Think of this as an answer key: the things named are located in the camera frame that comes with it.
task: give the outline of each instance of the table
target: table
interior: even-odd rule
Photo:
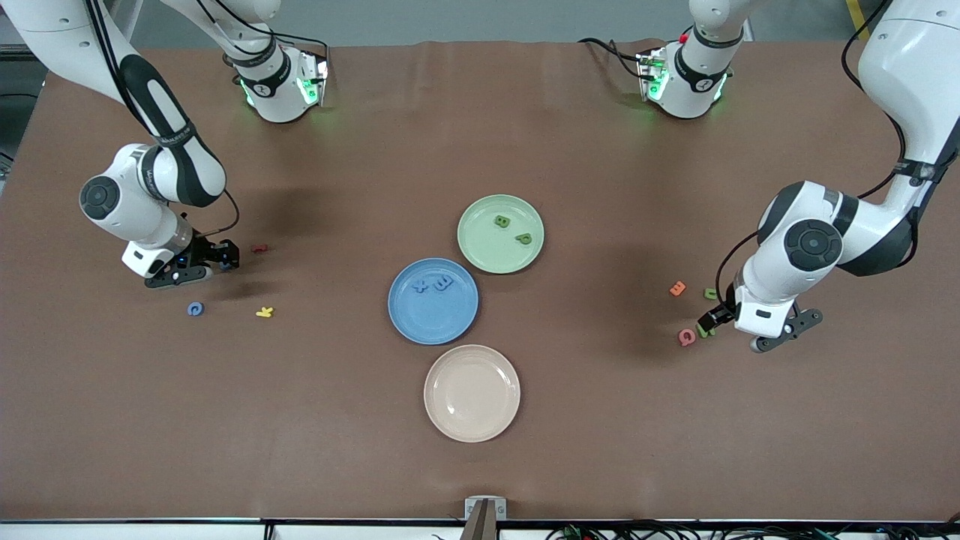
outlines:
[[[802,297],[825,323],[799,341],[764,356],[731,327],[676,342],[781,187],[857,193],[892,166],[893,131],[840,48],[745,44],[692,121],[639,103],[582,44],[338,49],[328,110],[287,125],[244,105],[219,52],[148,51],[227,166],[243,212],[228,237],[271,246],[167,291],[144,288],[77,204],[147,137],[52,76],[0,200],[0,516],[443,517],[494,493],[515,518],[946,519],[956,174],[916,259],[835,272]],[[457,220],[500,192],[540,212],[540,258],[473,270],[481,308],[462,338],[407,342],[392,279],[419,258],[466,263]],[[226,199],[186,211],[200,230],[231,217]],[[193,301],[206,314],[188,317]],[[465,343],[506,355],[523,391],[484,444],[445,438],[422,405],[433,360]]]

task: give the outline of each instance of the green led light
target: green led light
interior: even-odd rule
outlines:
[[[713,94],[713,101],[720,99],[720,92],[723,91],[723,83],[725,83],[726,81],[727,81],[727,74],[724,74],[724,76],[720,79],[720,82],[717,83],[717,92]]]
[[[650,99],[658,100],[663,95],[663,89],[670,82],[670,73],[664,68],[660,71],[657,79],[650,84]]]
[[[297,83],[300,85],[300,93],[303,94],[303,101],[305,101],[307,105],[317,103],[319,99],[317,97],[317,85],[314,85],[309,80],[303,81],[301,79],[297,79]]]
[[[243,88],[243,93],[247,96],[247,104],[254,107],[253,98],[250,97],[250,91],[247,90],[247,85],[244,84],[243,79],[240,80],[240,87]]]

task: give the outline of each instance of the floor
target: floor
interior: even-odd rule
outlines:
[[[869,14],[880,0],[860,0]],[[845,39],[854,30],[852,0],[774,0],[751,17],[756,40]],[[203,48],[213,42],[159,0],[107,1],[141,49]],[[686,2],[662,0],[287,0],[271,26],[319,37],[331,46],[405,45],[421,41],[575,41],[582,37],[672,38],[689,24]],[[0,44],[20,42],[0,13]],[[33,110],[45,69],[0,61],[0,193]]]

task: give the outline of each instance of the wire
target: wire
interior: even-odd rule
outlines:
[[[958,152],[960,152],[960,150],[954,150],[953,154],[938,166],[946,168],[953,165],[953,162],[957,159]],[[915,209],[910,210],[910,213],[906,214],[907,223],[910,224],[910,253],[907,254],[904,260],[900,261],[896,266],[897,268],[905,266],[913,260],[913,256],[917,255],[917,247],[920,241],[920,218],[924,215],[926,205],[930,202],[930,198],[933,196],[933,190],[936,188],[936,184],[931,184],[930,187],[927,188],[926,193],[924,193],[924,198],[920,201],[920,204]]]
[[[879,15],[880,12],[883,11],[883,8],[885,8],[886,5],[889,3],[890,3],[890,0],[882,0],[880,2],[880,4],[876,7],[876,9],[872,13],[870,13],[870,16],[867,17],[865,21],[863,21],[863,24],[861,24],[860,27],[856,29],[856,32],[854,32],[853,35],[850,36],[850,39],[847,40],[847,44],[844,45],[843,52],[840,53],[840,66],[843,68],[844,74],[846,74],[847,78],[850,79],[850,81],[854,83],[857,88],[860,88],[860,90],[863,90],[863,85],[860,83],[860,79],[858,79],[856,75],[853,75],[853,72],[850,69],[850,63],[847,60],[847,56],[850,53],[850,48],[851,46],[853,46],[853,43],[856,41],[856,39],[861,34],[863,34],[863,31],[870,26],[870,23],[873,22],[876,16]],[[900,143],[900,157],[898,158],[898,161],[899,161],[903,159],[903,155],[906,152],[906,141],[903,139],[903,129],[900,127],[900,124],[897,123],[897,120],[894,120],[893,117],[890,116],[889,114],[887,114],[887,119],[890,120],[890,123],[893,124],[894,126],[894,130],[897,132],[897,141]],[[856,196],[856,198],[864,199],[866,197],[873,195],[874,193],[877,193],[885,185],[889,184],[890,181],[892,181],[895,176],[897,176],[897,174],[894,172],[891,172],[889,175],[887,175],[886,178],[880,181],[879,184],[871,187],[870,189],[864,191],[863,193],[860,193],[859,195]]]
[[[843,72],[846,73],[847,77],[849,77],[850,80],[853,81],[853,83],[856,85],[856,87],[860,88],[861,90],[863,89],[863,86],[860,84],[860,80],[857,79],[855,75],[853,75],[853,72],[850,70],[850,65],[847,63],[847,53],[850,52],[850,48],[851,46],[853,46],[853,42],[856,41],[856,39],[861,34],[863,34],[863,31],[866,30],[868,26],[870,26],[870,23],[873,22],[876,16],[879,15],[880,12],[883,11],[883,8],[885,8],[886,5],[889,3],[890,3],[890,0],[882,0],[880,2],[880,5],[876,7],[874,12],[870,13],[870,16],[867,17],[867,20],[863,21],[863,24],[860,25],[860,28],[857,28],[856,32],[854,32],[853,35],[850,36],[850,39],[847,40],[847,44],[844,45],[843,53],[840,54],[840,66],[843,67]]]
[[[113,45],[110,43],[109,31],[107,29],[107,23],[104,21],[104,14],[100,11],[100,1],[85,0],[84,4],[86,6],[87,15],[90,17],[90,23],[93,25],[94,34],[97,36],[97,44],[100,46],[100,52],[103,54],[104,60],[107,62],[107,70],[110,73],[111,79],[113,79],[113,84],[116,86],[117,93],[120,94],[120,99],[123,101],[124,105],[127,106],[127,110],[130,111],[130,114],[133,115],[133,118],[135,118],[145,130],[150,131],[147,128],[146,122],[144,122],[143,118],[140,117],[140,113],[137,111],[136,106],[133,104],[130,93],[127,91],[127,85],[124,84],[123,79],[120,77],[120,66],[117,63],[116,56],[113,53]]]
[[[197,0],[197,5],[200,6],[200,9],[201,9],[201,10],[204,10],[204,13],[206,13],[206,18],[210,19],[210,22],[212,22],[215,26],[217,26],[217,20],[216,20],[215,18],[213,18],[213,15],[212,15],[212,14],[210,14],[210,11],[209,11],[209,10],[206,8],[206,6],[204,5],[203,0]],[[241,53],[243,53],[243,54],[245,54],[245,55],[256,56],[256,55],[260,54],[260,53],[252,53],[252,52],[250,52],[250,51],[246,51],[246,50],[244,50],[244,49],[241,49],[240,46],[237,45],[236,43],[234,43],[232,39],[228,39],[228,41],[229,41],[229,43],[230,43],[230,46],[232,46],[234,49],[240,51]]]
[[[577,41],[577,43],[593,43],[593,44],[596,44],[596,45],[600,45],[601,47],[603,47],[603,49],[604,49],[605,51],[607,51],[608,53],[614,55],[614,56],[616,57],[616,59],[620,61],[620,65],[622,65],[623,68],[627,70],[627,73],[630,73],[630,74],[633,75],[634,77],[637,77],[638,79],[642,79],[643,81],[653,81],[653,80],[654,80],[654,78],[651,77],[650,75],[642,75],[642,74],[640,74],[640,73],[637,73],[637,72],[634,71],[633,69],[631,69],[630,66],[627,65],[626,61],[627,61],[627,60],[629,60],[629,61],[636,61],[636,55],[630,56],[630,55],[625,55],[625,54],[621,53],[620,50],[616,48],[616,43],[615,43],[612,39],[610,40],[610,43],[604,43],[603,41],[597,39],[596,37],[584,37],[583,39]],[[654,50],[654,49],[660,49],[660,47],[658,47],[658,46],[657,46],[657,47],[651,47],[651,48],[649,48],[649,49],[644,49],[644,50],[642,50],[642,51],[637,51],[636,54],[637,54],[637,55],[642,55],[643,53],[649,53],[650,51],[652,51],[652,50]]]
[[[610,54],[612,54],[612,55],[618,55],[620,58],[622,58],[622,59],[624,59],[624,60],[636,61],[636,57],[632,57],[632,56],[628,56],[628,55],[622,54],[622,53],[620,53],[619,51],[613,49],[613,48],[612,48],[610,45],[608,45],[607,43],[604,43],[603,41],[597,39],[596,37],[584,37],[583,39],[577,41],[577,43],[593,43],[594,45],[600,45],[605,51],[607,51],[608,53],[610,53]]]
[[[726,300],[724,300],[724,297],[723,297],[723,292],[720,289],[720,275],[723,273],[723,267],[727,265],[727,262],[730,261],[730,259],[733,257],[733,254],[736,253],[736,250],[743,247],[743,244],[746,244],[747,242],[749,242],[751,238],[757,235],[757,233],[759,233],[759,231],[753,231],[752,233],[747,234],[742,240],[737,242],[736,245],[733,246],[733,249],[731,249],[730,252],[727,253],[727,256],[723,258],[723,261],[720,263],[720,266],[717,267],[717,275],[713,281],[713,286],[716,287],[717,300],[720,302],[721,305],[724,305],[726,303]]]
[[[233,229],[237,223],[240,222],[240,207],[237,206],[237,202],[233,200],[233,195],[230,195],[230,192],[224,189],[224,194],[227,195],[227,198],[230,199],[230,203],[233,204],[233,223],[230,223],[226,227],[221,227],[209,233],[203,233],[200,235],[200,238],[206,238],[213,234],[225,233],[230,229]]]
[[[901,161],[903,160],[903,156],[906,154],[906,140],[903,138],[903,128],[900,127],[900,124],[897,123],[897,120],[894,120],[893,116],[889,114],[887,114],[886,116],[887,116],[887,119],[890,120],[890,123],[893,124],[894,131],[897,132],[897,141],[900,144],[900,155],[897,157],[897,161]],[[873,195],[874,193],[877,193],[885,185],[889,184],[890,181],[893,180],[895,176],[897,176],[897,173],[894,171],[890,171],[890,174],[888,174],[886,178],[880,181],[879,184],[871,187],[870,189],[864,191],[863,193],[860,193],[859,195],[856,196],[856,198],[865,199]]]
[[[330,46],[326,44],[326,41],[323,41],[323,40],[321,40],[321,39],[314,39],[314,38],[311,38],[311,37],[294,36],[294,35],[292,35],[292,34],[281,34],[281,33],[279,33],[279,32],[274,32],[274,31],[272,31],[272,30],[261,30],[261,29],[255,27],[255,26],[253,26],[253,25],[250,24],[249,22],[247,22],[247,21],[243,20],[242,18],[240,18],[240,15],[234,13],[230,8],[228,8],[227,5],[225,5],[225,4],[223,3],[223,0],[213,0],[213,1],[216,2],[218,6],[220,6],[221,8],[223,8],[223,10],[224,10],[225,12],[229,13],[230,16],[233,17],[234,19],[236,19],[240,24],[246,26],[247,28],[249,28],[249,29],[251,29],[251,30],[253,30],[253,31],[255,31],[255,32],[259,32],[260,34],[264,34],[264,35],[267,35],[267,36],[273,36],[273,37],[289,37],[290,39],[299,39],[300,41],[306,41],[306,42],[308,42],[308,43],[317,43],[317,44],[319,44],[319,45],[322,45],[322,46],[324,47],[324,59],[327,60],[327,61],[330,60]]]

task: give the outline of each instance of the white robotic arm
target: white robotic arm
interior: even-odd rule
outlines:
[[[129,241],[123,260],[131,270],[148,286],[164,286],[209,277],[205,260],[239,265],[229,241],[214,246],[167,207],[212,204],[225,190],[226,174],[159,73],[104,16],[101,0],[0,0],[0,6],[40,61],[127,105],[156,142],[120,149],[80,195],[90,221]]]
[[[960,10],[948,0],[895,0],[859,72],[863,90],[903,131],[903,159],[886,198],[876,205],[812,182],[781,190],[726,302],[700,319],[705,330],[733,320],[760,336],[755,351],[769,350],[799,334],[788,317],[795,299],[834,266],[872,276],[897,268],[916,249],[926,205],[960,144]]]
[[[210,36],[240,74],[247,102],[270,122],[289,122],[323,101],[326,58],[280,45],[266,21],[280,0],[162,0]]]
[[[640,94],[680,118],[695,118],[719,99],[743,23],[769,0],[689,0],[693,26],[638,59]]]

